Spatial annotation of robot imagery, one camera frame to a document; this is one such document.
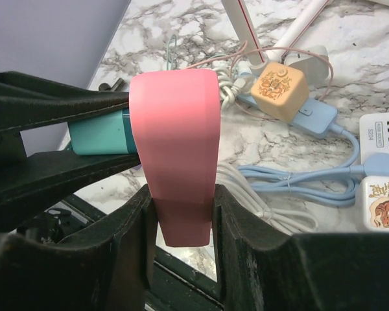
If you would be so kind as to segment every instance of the usb charging hub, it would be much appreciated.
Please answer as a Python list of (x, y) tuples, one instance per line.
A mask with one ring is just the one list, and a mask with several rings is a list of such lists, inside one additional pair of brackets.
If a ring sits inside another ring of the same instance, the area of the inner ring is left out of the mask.
[(389, 154), (389, 112), (364, 115), (359, 126), (362, 163), (372, 154)]

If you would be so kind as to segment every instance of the cartoon sticker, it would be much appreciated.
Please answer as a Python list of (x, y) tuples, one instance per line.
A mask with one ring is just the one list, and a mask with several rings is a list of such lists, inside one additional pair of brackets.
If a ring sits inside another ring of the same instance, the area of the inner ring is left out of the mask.
[(381, 197), (370, 205), (370, 223), (376, 228), (389, 228), (389, 197)]
[(289, 91), (291, 88), (290, 82), (292, 81), (287, 76), (285, 78), (276, 78), (275, 74), (274, 71), (270, 71), (262, 77), (259, 81), (258, 89), (259, 94), (263, 97), (268, 97), (273, 100), (278, 99), (282, 94)]

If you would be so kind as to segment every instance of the cord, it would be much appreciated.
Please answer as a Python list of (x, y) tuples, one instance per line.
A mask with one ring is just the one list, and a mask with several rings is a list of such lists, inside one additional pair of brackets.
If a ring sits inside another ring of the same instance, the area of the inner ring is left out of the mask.
[(239, 56), (239, 55), (236, 55), (236, 57), (233, 59), (232, 61), (232, 64), (231, 64), (231, 68), (243, 57), (243, 56), (246, 56), (248, 54), (251, 54), (251, 53), (254, 53), (254, 52), (265, 52), (265, 51), (271, 51), (271, 50), (287, 50), (287, 51), (294, 51), (294, 52), (300, 52), (302, 54), (307, 54), (307, 55), (310, 55), (310, 56), (314, 56), (315, 58), (318, 58), (319, 60), (321, 60), (322, 62), (325, 62), (327, 64), (327, 66), (329, 66), (329, 69), (330, 69), (330, 79), (329, 79), (329, 83), (327, 85), (327, 88), (325, 89), (323, 95), (318, 98), (318, 100), (323, 100), (330, 88), (331, 88), (331, 85), (333, 84), (333, 78), (334, 78), (334, 69), (333, 69), (333, 65), (331, 65), (331, 63), (326, 60), (324, 57), (321, 57), (320, 55), (316, 54), (316, 53), (313, 53), (313, 52), (309, 52), (309, 51), (306, 51), (306, 50), (301, 50), (301, 49), (296, 49), (294, 47), (263, 47), (261, 49), (255, 49), (255, 50), (251, 50), (247, 53), (243, 53), (242, 56)]
[(244, 42), (241, 47), (238, 49), (238, 51), (236, 51), (235, 53), (233, 54), (230, 54), (230, 55), (227, 55), (227, 56), (219, 56), (219, 57), (216, 57), (216, 58), (210, 58), (210, 59), (207, 59), (207, 60), (202, 60), (201, 62), (198, 62), (198, 63), (194, 63), (193, 65), (190, 65), (190, 66), (187, 66), (185, 67), (184, 69), (192, 69), (192, 68), (196, 68), (196, 67), (199, 67), (201, 65), (205, 65), (207, 63), (211, 63), (211, 62), (215, 62), (217, 60), (229, 60), (230, 58), (233, 58), (235, 56), (238, 56), (238, 55), (243, 55), (244, 54), (244, 51), (246, 49), (246, 46), (247, 46), (247, 43)]
[[(257, 192), (295, 192), (304, 198), (326, 205), (350, 206), (355, 201), (355, 191), (359, 180), (349, 175), (349, 167), (360, 154), (360, 145), (357, 138), (342, 126), (332, 124), (330, 130), (349, 139), (353, 145), (351, 157), (336, 168), (319, 170), (316, 172), (291, 173), (271, 168), (245, 165), (239, 167), (239, 172), (246, 178), (255, 178), (265, 181), (253, 182), (251, 187)], [(330, 193), (322, 190), (301, 187), (298, 184), (306, 181), (335, 180), (343, 183), (346, 189), (343, 193)]]
[(310, 212), (270, 208), (251, 188), (246, 178), (228, 163), (218, 163), (216, 181), (224, 185), (243, 207), (285, 234), (310, 233), (318, 228), (318, 221)]
[[(173, 57), (171, 56), (170, 44), (174, 41)], [(177, 35), (172, 34), (166, 46), (166, 70), (174, 70), (177, 68)]]
[(255, 77), (252, 75), (242, 76), (235, 81), (231, 77), (231, 73), (226, 67), (213, 68), (218, 75), (220, 99), (222, 101), (222, 109), (234, 104), (239, 94), (247, 95), (250, 92)]

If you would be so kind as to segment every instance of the white desk lamp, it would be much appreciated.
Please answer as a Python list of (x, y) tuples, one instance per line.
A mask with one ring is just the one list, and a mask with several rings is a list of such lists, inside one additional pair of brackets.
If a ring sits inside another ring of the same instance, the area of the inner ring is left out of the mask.
[[(255, 27), (252, 24), (248, 9), (244, 0), (221, 0), (228, 14), (228, 17), (238, 35), (240, 42), (248, 42), (246, 52), (260, 48)], [(389, 6), (389, 0), (370, 0), (376, 3)], [(274, 45), (275, 47), (293, 47), (311, 23), (317, 18), (321, 11), (333, 0), (312, 0), (303, 12), (287, 29), (286, 33)], [(248, 55), (250, 69), (254, 75), (260, 75), (265, 68), (268, 59), (272, 62), (280, 62), (285, 56), (286, 50), (257, 52)]]

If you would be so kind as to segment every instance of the teal charger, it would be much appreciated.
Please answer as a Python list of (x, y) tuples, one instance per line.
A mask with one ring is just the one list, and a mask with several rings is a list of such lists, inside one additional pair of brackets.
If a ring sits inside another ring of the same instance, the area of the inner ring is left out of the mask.
[(68, 128), (72, 149), (78, 155), (137, 153), (129, 109), (83, 121), (69, 122)]

